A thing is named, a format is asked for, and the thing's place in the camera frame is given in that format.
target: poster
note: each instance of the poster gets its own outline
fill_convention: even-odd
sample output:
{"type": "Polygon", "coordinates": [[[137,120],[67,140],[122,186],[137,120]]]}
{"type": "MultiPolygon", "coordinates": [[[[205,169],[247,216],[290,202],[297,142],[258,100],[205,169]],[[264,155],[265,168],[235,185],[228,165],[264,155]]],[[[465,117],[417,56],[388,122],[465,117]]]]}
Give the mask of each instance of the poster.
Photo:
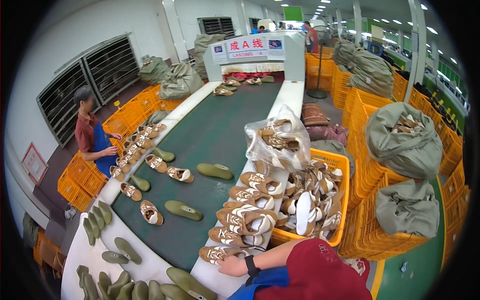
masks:
{"type": "Polygon", "coordinates": [[[227,50],[225,49],[225,43],[217,43],[212,45],[212,56],[214,64],[227,63],[227,50]]]}
{"type": "Polygon", "coordinates": [[[269,60],[285,60],[285,40],[283,36],[267,38],[269,60]]]}
{"type": "Polygon", "coordinates": [[[227,41],[228,57],[231,59],[267,56],[265,37],[245,36],[227,41]]]}

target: photo on sign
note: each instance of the photo on sign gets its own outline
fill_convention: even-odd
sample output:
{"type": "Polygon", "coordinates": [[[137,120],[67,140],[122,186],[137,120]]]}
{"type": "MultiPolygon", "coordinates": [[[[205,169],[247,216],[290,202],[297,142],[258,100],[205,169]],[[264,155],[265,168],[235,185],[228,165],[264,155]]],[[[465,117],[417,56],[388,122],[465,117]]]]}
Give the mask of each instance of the photo on sign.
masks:
{"type": "Polygon", "coordinates": [[[277,40],[277,39],[274,39],[274,40],[269,40],[268,41],[268,48],[269,49],[283,49],[282,48],[282,41],[281,40],[277,40]]]}

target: hand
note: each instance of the hand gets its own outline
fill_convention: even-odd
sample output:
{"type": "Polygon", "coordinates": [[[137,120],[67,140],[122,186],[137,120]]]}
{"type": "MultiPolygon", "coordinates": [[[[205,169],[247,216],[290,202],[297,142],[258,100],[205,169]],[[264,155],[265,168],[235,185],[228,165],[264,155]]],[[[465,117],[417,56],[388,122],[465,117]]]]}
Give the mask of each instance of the hand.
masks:
{"type": "Polygon", "coordinates": [[[112,156],[117,154],[119,151],[117,146],[108,147],[107,149],[103,150],[103,156],[112,156]]]}
{"type": "Polygon", "coordinates": [[[114,139],[121,141],[121,134],[120,133],[111,133],[110,136],[114,139]]]}
{"type": "Polygon", "coordinates": [[[217,260],[220,265],[218,270],[220,273],[227,274],[233,277],[240,277],[248,273],[247,264],[244,259],[240,259],[235,255],[227,257],[225,260],[217,260]]]}

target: man in red tank top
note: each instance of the man in red tank top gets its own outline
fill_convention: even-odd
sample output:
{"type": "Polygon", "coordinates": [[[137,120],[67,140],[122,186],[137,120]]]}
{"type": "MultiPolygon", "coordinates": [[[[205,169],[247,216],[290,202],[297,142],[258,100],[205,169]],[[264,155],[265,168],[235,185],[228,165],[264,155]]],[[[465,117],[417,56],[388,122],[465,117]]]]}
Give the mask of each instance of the man in red tank top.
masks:
{"type": "Polygon", "coordinates": [[[317,31],[310,26],[310,22],[305,21],[305,29],[308,30],[305,44],[307,45],[307,52],[318,53],[318,36],[317,31]]]}

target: fan stand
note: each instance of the fan stand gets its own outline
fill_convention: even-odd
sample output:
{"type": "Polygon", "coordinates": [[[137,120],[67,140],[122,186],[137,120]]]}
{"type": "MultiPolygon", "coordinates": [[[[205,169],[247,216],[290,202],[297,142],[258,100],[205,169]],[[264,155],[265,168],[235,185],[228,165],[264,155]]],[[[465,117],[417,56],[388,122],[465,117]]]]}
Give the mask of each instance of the fan stand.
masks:
{"type": "Polygon", "coordinates": [[[312,98],[315,99],[325,99],[327,98],[327,93],[325,91],[319,90],[320,87],[320,69],[322,68],[322,49],[323,45],[320,45],[320,57],[319,57],[319,63],[318,63],[318,76],[317,76],[317,88],[314,90],[308,90],[307,95],[309,95],[312,98]]]}

